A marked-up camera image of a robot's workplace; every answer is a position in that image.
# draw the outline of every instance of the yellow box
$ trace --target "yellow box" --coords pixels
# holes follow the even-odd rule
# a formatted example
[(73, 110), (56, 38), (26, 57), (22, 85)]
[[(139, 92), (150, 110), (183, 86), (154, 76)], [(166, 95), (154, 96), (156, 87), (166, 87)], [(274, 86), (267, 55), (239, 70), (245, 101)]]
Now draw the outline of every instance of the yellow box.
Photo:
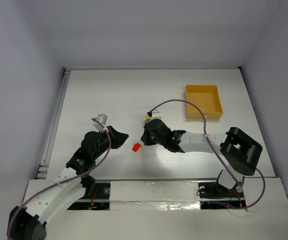
[[(185, 100), (198, 106), (208, 119), (220, 119), (223, 115), (216, 85), (186, 85)], [(202, 119), (202, 115), (186, 104), (186, 118)]]

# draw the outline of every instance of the white wall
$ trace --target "white wall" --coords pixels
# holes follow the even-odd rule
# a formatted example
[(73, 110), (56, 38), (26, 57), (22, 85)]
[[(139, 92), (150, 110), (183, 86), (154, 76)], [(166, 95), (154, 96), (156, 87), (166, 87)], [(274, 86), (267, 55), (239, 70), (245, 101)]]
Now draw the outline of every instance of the white wall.
[(270, 159), (288, 194), (288, 0), (281, 1), (242, 74)]
[(0, 0), (0, 240), (33, 178), (63, 69), (25, 0)]
[(66, 67), (237, 67), (279, 0), (30, 0)]

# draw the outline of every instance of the cable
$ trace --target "cable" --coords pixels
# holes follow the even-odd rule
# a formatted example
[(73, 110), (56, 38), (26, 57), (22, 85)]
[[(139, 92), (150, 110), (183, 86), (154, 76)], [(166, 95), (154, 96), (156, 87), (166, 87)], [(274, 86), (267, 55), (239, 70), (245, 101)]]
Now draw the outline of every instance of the cable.
[(229, 173), (229, 175), (234, 179), (234, 181), (236, 182), (236, 184), (238, 186), (241, 185), (241, 183), (237, 180), (237, 178), (234, 176), (234, 174), (231, 172), (231, 170), (228, 168), (228, 166), (225, 164), (225, 162), (223, 161), (223, 159), (220, 157), (220, 155), (218, 154), (218, 152), (216, 151), (215, 147), (213, 146), (211, 140), (209, 139), (208, 135), (207, 135), (207, 131), (206, 131), (206, 118), (205, 118), (205, 115), (203, 114), (203, 112), (201, 111), (201, 109), (199, 109), (198, 106), (196, 106), (195, 104), (189, 102), (189, 101), (186, 101), (186, 100), (182, 100), (182, 99), (171, 99), (171, 100), (167, 100), (167, 101), (164, 101), (162, 102), (161, 104), (157, 105), (156, 107), (153, 107), (153, 109), (151, 111), (149, 111), (150, 113), (152, 111), (154, 111), (155, 109), (159, 108), (160, 106), (166, 104), (166, 103), (169, 103), (169, 102), (183, 102), (183, 103), (187, 103), (187, 104), (190, 104), (192, 105), (194, 108), (196, 108), (199, 113), (202, 115), (203, 117), (203, 121), (204, 121), (204, 134), (206, 136), (206, 140), (210, 146), (210, 148), (212, 149), (212, 151), (214, 152), (214, 154), (216, 155), (216, 157), (218, 158), (218, 160), (221, 162), (221, 164), (224, 166), (224, 168), (227, 170), (227, 172)]
[(266, 182), (265, 182), (264, 175), (263, 175), (262, 172), (261, 172), (259, 169), (257, 169), (257, 168), (256, 168), (256, 171), (258, 171), (259, 175), (261, 176), (261, 178), (262, 178), (262, 180), (263, 180), (263, 190), (262, 190), (262, 192), (260, 193), (258, 199), (257, 199), (255, 202), (253, 202), (252, 204), (250, 204), (250, 205), (248, 205), (248, 206), (244, 206), (244, 207), (240, 207), (240, 208), (236, 208), (236, 207), (234, 207), (234, 206), (231, 205), (231, 204), (224, 203), (224, 202), (220, 202), (220, 201), (209, 201), (208, 203), (209, 203), (209, 204), (220, 204), (220, 205), (225, 206), (226, 208), (229, 207), (229, 208), (237, 209), (237, 210), (240, 210), (240, 209), (248, 209), (248, 208), (254, 206), (255, 204), (257, 204), (257, 203), (261, 200), (261, 198), (262, 198), (263, 195), (264, 195), (265, 189), (266, 189)]
[[(105, 128), (105, 127), (104, 127), (100, 122), (98, 122), (95, 118), (92, 118), (92, 120), (93, 120), (94, 122), (98, 123), (99, 126), (101, 126), (103, 129)], [(54, 184), (52, 184), (52, 185), (44, 188), (43, 190), (40, 190), (39, 192), (37, 192), (36, 194), (34, 194), (32, 197), (30, 197), (27, 201), (25, 201), (25, 202), (17, 209), (17, 211), (14, 213), (12, 219), (11, 219), (10, 222), (9, 222), (8, 229), (7, 229), (7, 240), (11, 240), (11, 238), (10, 238), (11, 230), (12, 230), (12, 227), (13, 227), (13, 224), (14, 224), (14, 221), (15, 221), (15, 218), (17, 217), (18, 213), (19, 213), (28, 203), (30, 203), (34, 198), (36, 198), (37, 196), (39, 196), (39, 195), (47, 192), (48, 190), (50, 190), (50, 189), (52, 189), (52, 188), (58, 186), (58, 184), (66, 184), (66, 183), (68, 183), (68, 182), (70, 182), (70, 181), (72, 181), (72, 180), (74, 180), (74, 179), (81, 178), (81, 177), (83, 177), (83, 176), (89, 175), (93, 170), (95, 170), (96, 168), (98, 168), (99, 165), (103, 163), (103, 161), (104, 161), (104, 160), (106, 159), (106, 157), (108, 156), (108, 153), (109, 153), (109, 151), (110, 151), (110, 149), (111, 149), (111, 146), (112, 146), (112, 141), (111, 141), (111, 139), (110, 139), (109, 133), (108, 133), (106, 130), (105, 130), (105, 134), (106, 134), (107, 137), (108, 137), (109, 146), (108, 146), (108, 149), (107, 149), (106, 154), (105, 154), (105, 156), (103, 157), (103, 159), (101, 159), (100, 162), (99, 162), (96, 166), (94, 166), (92, 169), (90, 169), (90, 170), (88, 170), (88, 171), (86, 171), (86, 172), (84, 172), (84, 173), (82, 173), (82, 174), (80, 174), (80, 175), (76, 175), (76, 176), (74, 176), (74, 177), (71, 177), (71, 178), (68, 178), (68, 179), (66, 179), (66, 180), (63, 180), (63, 181), (61, 181), (61, 182), (59, 182), (59, 183), (54, 183)]]

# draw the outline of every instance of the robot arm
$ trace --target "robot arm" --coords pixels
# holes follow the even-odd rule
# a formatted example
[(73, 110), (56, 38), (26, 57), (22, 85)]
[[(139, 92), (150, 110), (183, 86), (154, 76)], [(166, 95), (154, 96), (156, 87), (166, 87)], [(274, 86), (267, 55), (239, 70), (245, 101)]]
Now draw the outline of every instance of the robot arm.
[[(128, 134), (117, 132), (112, 126), (105, 126), (107, 116), (101, 114), (96, 118), (105, 128), (97, 123), (94, 126), (99, 132), (86, 133), (80, 148), (67, 162), (66, 167), (55, 179), (57, 186), (49, 189), (47, 194), (36, 196), (16, 216), (11, 229), (12, 240), (44, 240), (50, 221), (66, 210), (84, 195), (90, 195), (95, 186), (95, 179), (90, 175), (77, 177), (69, 182), (60, 182), (76, 177), (92, 169), (95, 160), (109, 147), (107, 130), (111, 139), (111, 149), (118, 149), (128, 138)], [(10, 220), (19, 207), (10, 213)]]
[[(237, 127), (231, 127), (226, 133), (207, 135), (218, 153), (222, 154), (230, 166), (228, 168), (240, 180), (243, 176), (252, 176), (262, 151), (262, 146)], [(173, 153), (205, 152), (212, 153), (206, 135), (185, 130), (171, 130), (160, 119), (145, 124), (141, 137), (144, 145), (160, 144)], [(226, 189), (232, 189), (235, 181), (223, 170), (217, 182)]]

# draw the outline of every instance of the purple cable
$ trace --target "purple cable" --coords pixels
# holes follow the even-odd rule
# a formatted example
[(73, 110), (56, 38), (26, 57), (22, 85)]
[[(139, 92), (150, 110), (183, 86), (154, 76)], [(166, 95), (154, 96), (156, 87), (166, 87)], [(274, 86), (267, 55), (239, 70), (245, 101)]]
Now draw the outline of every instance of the purple cable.
[(153, 109), (150, 111), (154, 111), (155, 109), (159, 108), (160, 106), (166, 104), (166, 103), (169, 103), (169, 102), (183, 102), (183, 103), (187, 103), (187, 104), (190, 104), (192, 105), (194, 108), (196, 108), (199, 113), (202, 115), (203, 117), (203, 121), (204, 121), (204, 134), (206, 135), (206, 140), (210, 146), (210, 148), (212, 149), (212, 151), (214, 152), (214, 154), (216, 155), (216, 157), (218, 158), (218, 160), (220, 161), (220, 163), (224, 166), (224, 168), (227, 170), (227, 172), (229, 173), (229, 175), (234, 179), (234, 181), (237, 183), (237, 185), (241, 185), (241, 183), (237, 180), (237, 178), (234, 176), (234, 174), (231, 172), (231, 170), (228, 168), (228, 166), (225, 164), (225, 162), (223, 161), (223, 159), (220, 157), (220, 155), (218, 154), (218, 152), (216, 151), (215, 147), (213, 146), (211, 140), (208, 138), (208, 135), (207, 135), (207, 131), (206, 131), (206, 118), (205, 118), (205, 115), (203, 114), (203, 112), (201, 111), (201, 109), (199, 109), (198, 106), (196, 106), (195, 104), (189, 102), (189, 101), (186, 101), (186, 100), (182, 100), (182, 99), (171, 99), (171, 100), (167, 100), (167, 101), (164, 101), (162, 102), (161, 104), (157, 105), (156, 107), (153, 107)]
[[(104, 128), (104, 126), (103, 126), (100, 122), (98, 122), (95, 118), (92, 118), (92, 120), (93, 120), (94, 122), (98, 123), (102, 128)], [(94, 166), (92, 169), (90, 169), (90, 170), (88, 170), (88, 171), (86, 171), (86, 172), (84, 172), (84, 173), (82, 173), (82, 174), (80, 174), (80, 175), (76, 175), (76, 176), (74, 176), (74, 177), (71, 177), (71, 178), (68, 178), (68, 179), (66, 179), (66, 180), (63, 180), (63, 181), (61, 181), (61, 182), (59, 182), (59, 183), (54, 183), (54, 184), (52, 184), (52, 185), (44, 188), (43, 190), (40, 190), (40, 191), (37, 192), (35, 195), (33, 195), (32, 197), (30, 197), (27, 201), (25, 201), (25, 202), (17, 209), (17, 211), (14, 213), (12, 219), (11, 219), (10, 222), (9, 222), (9, 226), (8, 226), (8, 229), (7, 229), (7, 240), (11, 240), (11, 238), (10, 238), (11, 229), (12, 229), (12, 227), (13, 227), (15, 218), (17, 217), (18, 213), (19, 213), (19, 212), (21, 211), (21, 209), (23, 209), (28, 203), (30, 203), (34, 198), (36, 198), (36, 197), (39, 196), (40, 194), (45, 193), (46, 191), (48, 191), (48, 190), (50, 190), (50, 189), (58, 186), (58, 184), (66, 184), (66, 183), (68, 183), (68, 182), (70, 182), (70, 181), (72, 181), (72, 180), (74, 180), (74, 179), (81, 178), (81, 177), (83, 177), (83, 176), (86, 176), (86, 175), (90, 174), (93, 170), (95, 170), (96, 168), (98, 168), (100, 164), (103, 163), (103, 161), (104, 161), (104, 160), (106, 159), (106, 157), (108, 156), (108, 153), (109, 153), (109, 151), (110, 151), (110, 149), (111, 149), (111, 146), (112, 146), (112, 141), (111, 141), (111, 139), (110, 139), (109, 133), (108, 133), (106, 130), (105, 130), (105, 133), (106, 133), (106, 135), (107, 135), (107, 137), (108, 137), (109, 146), (108, 146), (108, 149), (107, 149), (106, 154), (105, 154), (105, 156), (103, 157), (103, 159), (101, 159), (101, 161), (100, 161), (96, 166)]]
[(261, 172), (259, 169), (257, 169), (257, 168), (256, 168), (256, 171), (258, 171), (258, 173), (260, 174), (260, 176), (261, 176), (261, 178), (262, 178), (262, 180), (263, 180), (263, 190), (262, 190), (262, 192), (260, 193), (258, 199), (257, 199), (255, 202), (253, 202), (252, 204), (250, 204), (250, 205), (248, 205), (248, 206), (244, 206), (244, 207), (234, 207), (234, 206), (231, 205), (231, 204), (224, 203), (224, 202), (220, 202), (220, 201), (209, 201), (208, 203), (209, 203), (209, 204), (220, 204), (220, 205), (225, 206), (226, 208), (232, 208), (232, 209), (236, 209), (236, 210), (248, 209), (248, 208), (254, 206), (255, 204), (257, 204), (257, 203), (261, 200), (261, 198), (262, 198), (263, 195), (264, 195), (265, 189), (266, 189), (266, 182), (265, 182), (264, 175), (263, 175), (262, 172)]

